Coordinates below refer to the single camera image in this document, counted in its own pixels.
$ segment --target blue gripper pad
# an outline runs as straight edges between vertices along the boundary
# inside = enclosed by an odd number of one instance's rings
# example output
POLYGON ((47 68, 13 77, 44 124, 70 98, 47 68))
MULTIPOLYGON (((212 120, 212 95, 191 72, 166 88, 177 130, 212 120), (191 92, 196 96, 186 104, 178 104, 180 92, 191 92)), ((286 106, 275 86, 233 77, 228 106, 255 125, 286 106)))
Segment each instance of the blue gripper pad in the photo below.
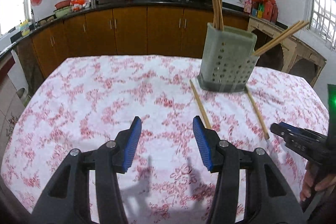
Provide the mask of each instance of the blue gripper pad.
POLYGON ((199 116, 193 119, 193 131, 204 166, 211 173, 219 172, 224 158, 216 150, 216 145, 221 140, 216 131, 205 128, 199 116))
POLYGON ((118 133, 115 142, 120 147, 120 151, 113 155, 112 158, 115 172, 124 174, 131 167, 141 131, 141 119, 136 116, 129 129, 118 133))

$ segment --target floral tablecloth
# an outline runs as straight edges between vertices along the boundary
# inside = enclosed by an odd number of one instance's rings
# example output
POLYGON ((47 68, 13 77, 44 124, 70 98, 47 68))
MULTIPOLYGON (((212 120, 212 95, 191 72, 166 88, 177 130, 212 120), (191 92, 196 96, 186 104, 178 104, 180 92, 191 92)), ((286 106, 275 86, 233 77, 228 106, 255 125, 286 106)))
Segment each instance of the floral tablecloth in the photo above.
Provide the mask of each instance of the floral tablecloth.
MULTIPOLYGON (((298 197, 305 160, 270 133, 265 141, 245 93, 201 90, 201 60, 162 56, 102 56, 67 59, 38 89, 15 126, 1 176, 31 212, 44 186, 73 148, 97 149, 135 116, 142 134, 132 167, 118 175, 129 223, 204 223, 217 174, 203 166, 192 131, 200 115, 194 81, 213 129, 245 150, 264 148, 298 197)), ((300 77, 256 67, 248 81, 266 126, 287 122, 326 134, 328 112, 300 77)), ((90 173, 91 218, 98 222, 90 173)), ((244 173, 237 220, 243 218, 244 173)))

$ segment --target yellow bottle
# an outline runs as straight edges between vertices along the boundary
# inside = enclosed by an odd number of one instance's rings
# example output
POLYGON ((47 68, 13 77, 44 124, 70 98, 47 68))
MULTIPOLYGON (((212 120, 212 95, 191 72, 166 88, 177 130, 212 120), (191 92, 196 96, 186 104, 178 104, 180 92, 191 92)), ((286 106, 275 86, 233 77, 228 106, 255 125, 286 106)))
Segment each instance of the yellow bottle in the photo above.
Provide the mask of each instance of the yellow bottle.
POLYGON ((20 23, 20 30, 23 37, 29 34, 30 30, 28 20, 25 20, 24 22, 20 23))

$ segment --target kitchen counter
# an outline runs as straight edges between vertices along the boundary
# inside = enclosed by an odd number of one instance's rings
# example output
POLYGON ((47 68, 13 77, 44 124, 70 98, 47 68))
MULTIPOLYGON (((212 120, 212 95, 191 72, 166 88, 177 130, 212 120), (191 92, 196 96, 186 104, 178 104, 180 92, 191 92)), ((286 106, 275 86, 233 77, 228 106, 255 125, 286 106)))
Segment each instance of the kitchen counter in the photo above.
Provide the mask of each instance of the kitchen counter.
MULTIPOLYGON (((97 5, 96 8, 86 8, 82 9, 78 12, 72 12, 67 14, 62 18, 57 18, 51 22, 46 23, 45 25, 38 27, 35 30, 30 31, 30 33, 24 37, 20 37, 15 40, 10 46, 6 47, 3 51, 0 52, 0 60, 10 52, 16 45, 18 45, 22 40, 25 38, 40 32, 46 27, 59 22, 61 20, 65 20, 71 17, 75 17, 77 15, 82 15, 89 12, 99 11, 99 10, 107 10, 112 8, 123 8, 123 7, 134 7, 134 6, 152 6, 152 5, 163 5, 163 6, 175 6, 175 7, 184 7, 184 8, 192 8, 192 9, 199 9, 199 10, 213 10, 212 9, 212 1, 206 0, 205 2, 199 1, 191 1, 191 0, 131 0, 131 1, 122 1, 122 2, 115 2, 115 3, 108 3, 103 5, 97 5)), ((223 13, 236 15, 239 17, 248 18, 249 15, 244 13, 244 9, 237 5, 232 5, 229 3, 223 2, 223 13)))

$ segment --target kitchen cabinet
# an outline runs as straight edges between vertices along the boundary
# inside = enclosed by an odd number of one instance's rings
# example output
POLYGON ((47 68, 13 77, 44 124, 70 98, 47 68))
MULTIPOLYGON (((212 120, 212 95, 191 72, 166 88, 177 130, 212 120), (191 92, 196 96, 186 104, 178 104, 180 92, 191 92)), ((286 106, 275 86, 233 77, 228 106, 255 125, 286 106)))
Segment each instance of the kitchen cabinet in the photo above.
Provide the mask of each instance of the kitchen cabinet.
POLYGON ((69 57, 68 41, 65 36, 63 23, 57 22, 49 27, 51 38, 54 45, 54 50, 58 60, 58 65, 61 65, 64 60, 69 57))
POLYGON ((246 31, 249 25, 249 18, 238 17, 223 13, 223 23, 226 26, 235 27, 246 31))
POLYGON ((71 17, 65 20, 63 25, 68 40, 70 57, 90 56, 85 15, 71 17))
POLYGON ((47 78, 59 65, 50 29, 46 28, 37 33, 32 40, 42 74, 47 78))
POLYGON ((202 58, 208 22, 213 22, 213 12, 184 9, 181 56, 202 58))
POLYGON ((183 8, 148 7, 148 54, 181 55, 183 8))
POLYGON ((147 7, 113 9, 118 55, 147 54, 147 7))
POLYGON ((116 55, 112 9, 87 13, 85 20, 90 55, 116 55))

